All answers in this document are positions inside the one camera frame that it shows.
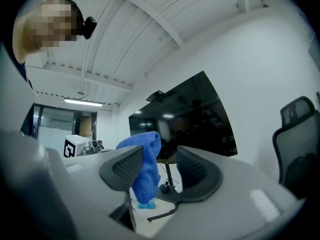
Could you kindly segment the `blue cloth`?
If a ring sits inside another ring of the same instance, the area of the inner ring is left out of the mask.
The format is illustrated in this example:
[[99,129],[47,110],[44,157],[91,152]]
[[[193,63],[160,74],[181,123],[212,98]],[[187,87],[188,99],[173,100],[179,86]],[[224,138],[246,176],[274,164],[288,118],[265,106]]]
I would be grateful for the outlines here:
[[122,140],[116,148],[129,146],[143,147],[142,167],[131,188],[137,201],[145,205],[156,197],[161,179],[157,166],[161,137],[156,131],[138,133]]

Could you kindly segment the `person's dark shirt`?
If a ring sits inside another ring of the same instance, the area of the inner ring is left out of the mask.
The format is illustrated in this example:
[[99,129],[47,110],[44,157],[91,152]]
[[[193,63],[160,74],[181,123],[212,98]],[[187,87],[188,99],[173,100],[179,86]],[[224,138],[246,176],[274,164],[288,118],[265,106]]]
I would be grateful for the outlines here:
[[33,89],[33,86],[30,82],[30,80],[27,77],[27,71],[26,71],[26,65],[25,63],[19,63],[16,59],[13,60],[18,72],[21,74],[23,79],[26,81],[26,83]]

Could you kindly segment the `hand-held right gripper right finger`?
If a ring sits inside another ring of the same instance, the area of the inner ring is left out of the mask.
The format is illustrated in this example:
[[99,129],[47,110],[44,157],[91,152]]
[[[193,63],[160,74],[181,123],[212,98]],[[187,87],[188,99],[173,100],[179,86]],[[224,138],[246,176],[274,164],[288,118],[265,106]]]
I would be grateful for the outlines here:
[[240,160],[177,149],[183,190],[155,240],[272,240],[305,201]]

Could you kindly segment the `light blue plastic bag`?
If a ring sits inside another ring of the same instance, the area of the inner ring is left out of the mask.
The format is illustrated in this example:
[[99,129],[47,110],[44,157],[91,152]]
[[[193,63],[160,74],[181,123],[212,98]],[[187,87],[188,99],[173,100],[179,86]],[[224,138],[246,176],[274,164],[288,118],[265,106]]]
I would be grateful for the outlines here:
[[140,210],[155,210],[156,209],[156,204],[154,200],[150,200],[148,203],[142,204],[138,203],[137,204],[137,209]]

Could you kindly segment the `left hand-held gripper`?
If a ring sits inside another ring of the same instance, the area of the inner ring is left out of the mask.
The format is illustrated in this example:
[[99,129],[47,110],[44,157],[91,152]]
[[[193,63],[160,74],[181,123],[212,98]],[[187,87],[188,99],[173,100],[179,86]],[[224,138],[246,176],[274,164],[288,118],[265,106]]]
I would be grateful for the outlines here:
[[64,142],[63,156],[65,158],[87,156],[104,149],[101,140],[90,140],[79,135],[67,135]]

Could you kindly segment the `long ceiling light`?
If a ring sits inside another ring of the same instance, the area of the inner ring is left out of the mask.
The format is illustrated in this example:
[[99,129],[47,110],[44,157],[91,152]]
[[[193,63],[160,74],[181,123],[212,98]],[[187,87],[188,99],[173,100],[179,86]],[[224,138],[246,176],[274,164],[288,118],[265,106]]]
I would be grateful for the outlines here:
[[103,104],[100,102],[84,101],[81,99],[64,98],[63,100],[65,103],[74,104],[74,105],[92,106],[92,107],[99,107],[99,108],[103,106]]

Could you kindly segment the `wooden door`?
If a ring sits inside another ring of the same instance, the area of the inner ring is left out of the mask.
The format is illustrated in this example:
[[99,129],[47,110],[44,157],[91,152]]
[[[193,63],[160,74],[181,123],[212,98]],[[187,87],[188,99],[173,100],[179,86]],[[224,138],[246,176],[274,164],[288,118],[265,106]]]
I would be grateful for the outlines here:
[[91,116],[82,116],[80,118],[79,124],[79,135],[84,138],[92,139],[93,137],[93,128],[92,128],[92,117]]

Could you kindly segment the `black mesh office chair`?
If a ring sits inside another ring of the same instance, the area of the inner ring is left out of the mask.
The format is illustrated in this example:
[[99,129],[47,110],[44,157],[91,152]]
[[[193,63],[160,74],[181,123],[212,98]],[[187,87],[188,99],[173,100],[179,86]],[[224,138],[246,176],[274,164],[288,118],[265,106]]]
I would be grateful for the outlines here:
[[301,96],[280,110],[281,128],[272,136],[278,182],[298,199],[320,185],[320,112]]

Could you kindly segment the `black framed glass partition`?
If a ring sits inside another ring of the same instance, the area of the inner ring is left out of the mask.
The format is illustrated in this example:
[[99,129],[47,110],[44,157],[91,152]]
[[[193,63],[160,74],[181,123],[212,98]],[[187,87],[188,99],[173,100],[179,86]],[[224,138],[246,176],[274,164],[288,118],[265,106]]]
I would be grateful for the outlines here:
[[66,136],[73,133],[75,113],[43,105],[33,105],[20,131],[37,139],[45,148],[62,149]]

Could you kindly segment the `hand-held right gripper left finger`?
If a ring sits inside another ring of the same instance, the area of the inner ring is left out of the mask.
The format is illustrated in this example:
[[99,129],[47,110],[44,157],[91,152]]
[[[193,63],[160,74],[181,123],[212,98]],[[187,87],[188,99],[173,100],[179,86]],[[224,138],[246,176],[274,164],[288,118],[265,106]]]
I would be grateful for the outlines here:
[[131,212],[130,188],[143,165],[143,147],[129,146],[91,155],[60,158],[47,150],[58,186],[71,191],[68,200],[83,197],[111,217]]

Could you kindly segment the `large black monitor screen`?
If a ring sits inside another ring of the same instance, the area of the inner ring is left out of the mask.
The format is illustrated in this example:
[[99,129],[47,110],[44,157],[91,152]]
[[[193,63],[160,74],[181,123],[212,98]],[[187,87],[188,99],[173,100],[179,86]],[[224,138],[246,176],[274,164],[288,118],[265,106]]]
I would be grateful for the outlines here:
[[227,157],[238,153],[226,110],[204,71],[167,92],[156,91],[148,104],[129,116],[131,135],[158,132],[160,158],[178,146],[188,146]]

